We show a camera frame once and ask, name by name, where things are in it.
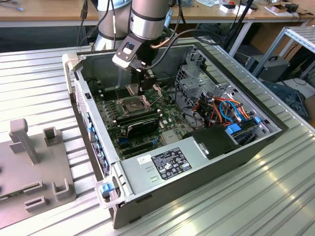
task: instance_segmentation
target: blue drive bracket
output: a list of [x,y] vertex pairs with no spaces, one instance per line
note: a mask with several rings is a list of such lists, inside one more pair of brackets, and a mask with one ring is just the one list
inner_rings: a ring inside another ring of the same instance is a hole
[[238,124],[231,124],[227,127],[226,130],[229,134],[234,134],[235,132],[240,131],[242,129]]

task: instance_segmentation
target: desk leg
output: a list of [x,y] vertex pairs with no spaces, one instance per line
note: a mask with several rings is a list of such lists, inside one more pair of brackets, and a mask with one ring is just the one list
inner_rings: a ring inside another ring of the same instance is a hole
[[[301,27],[307,26],[309,24],[309,22],[310,22],[310,20],[303,22],[301,24]],[[294,40],[290,39],[290,41],[287,43],[287,45],[280,52],[280,54],[279,54],[280,57],[283,57],[286,54],[287,50],[289,49],[289,47],[291,47],[293,42],[294,42]]]
[[236,40],[235,40],[235,42],[234,42],[234,44],[233,44],[233,46],[232,46],[232,48],[231,48],[231,50],[230,50],[230,52],[229,52],[229,55],[230,55],[231,57],[234,57],[235,53],[237,52],[237,49],[238,49],[239,46],[241,45],[243,39],[245,38],[245,36],[246,36],[248,30],[249,30],[250,27],[251,27],[251,25],[252,25],[252,21],[248,21],[248,22],[246,22],[246,23],[243,25],[243,27],[242,27],[242,29],[241,29],[239,35],[237,36],[237,38],[236,38]]
[[276,49],[276,47],[278,47],[279,43],[283,40],[285,31],[286,31],[286,27],[284,27],[281,30],[281,32],[279,33],[279,35],[277,36],[275,41],[271,44],[270,48],[268,49],[268,51],[266,52],[266,54],[264,55],[262,60],[259,62],[259,64],[256,66],[255,70],[252,72],[252,75],[254,75],[255,77],[258,78],[259,72],[263,68],[265,62],[269,59],[272,52]]
[[315,67],[315,60],[306,68],[306,70],[301,74],[301,78],[307,76],[307,74]]

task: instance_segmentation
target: motherboard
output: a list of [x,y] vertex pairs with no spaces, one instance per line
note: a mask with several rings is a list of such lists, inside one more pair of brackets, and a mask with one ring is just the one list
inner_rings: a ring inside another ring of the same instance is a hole
[[179,141],[194,130],[174,104],[172,94],[157,85],[144,95],[126,88],[94,95],[98,111],[119,157],[135,155]]

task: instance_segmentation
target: gray fixture post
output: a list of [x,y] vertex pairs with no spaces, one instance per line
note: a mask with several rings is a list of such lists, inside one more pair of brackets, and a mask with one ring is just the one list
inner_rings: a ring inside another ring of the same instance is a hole
[[16,119],[10,121],[10,137],[12,141],[16,143],[12,146],[18,145],[19,143],[17,143],[17,139],[19,139],[34,165],[39,163],[39,160],[37,158],[37,153],[34,149],[34,146],[27,135],[28,129],[28,123],[25,119]]

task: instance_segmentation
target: metal rack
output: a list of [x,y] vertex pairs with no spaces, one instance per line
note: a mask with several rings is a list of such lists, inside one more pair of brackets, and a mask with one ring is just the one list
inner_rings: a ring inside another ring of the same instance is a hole
[[[285,36],[289,36],[291,40],[288,42],[288,44],[284,47],[284,49],[281,51],[280,56],[282,57],[286,51],[289,49],[289,47],[292,45],[294,41],[301,44],[303,47],[307,48],[311,52],[315,53],[315,27],[284,27],[275,41],[272,43],[270,48],[268,49],[267,53],[261,60],[261,62],[258,64],[256,69],[252,72],[254,76],[257,76],[259,71],[264,66],[267,59],[270,57],[272,52],[275,50],[275,48],[279,45],[279,43],[283,40]],[[302,73],[301,77],[304,77],[307,75],[307,73],[314,68],[315,61]]]

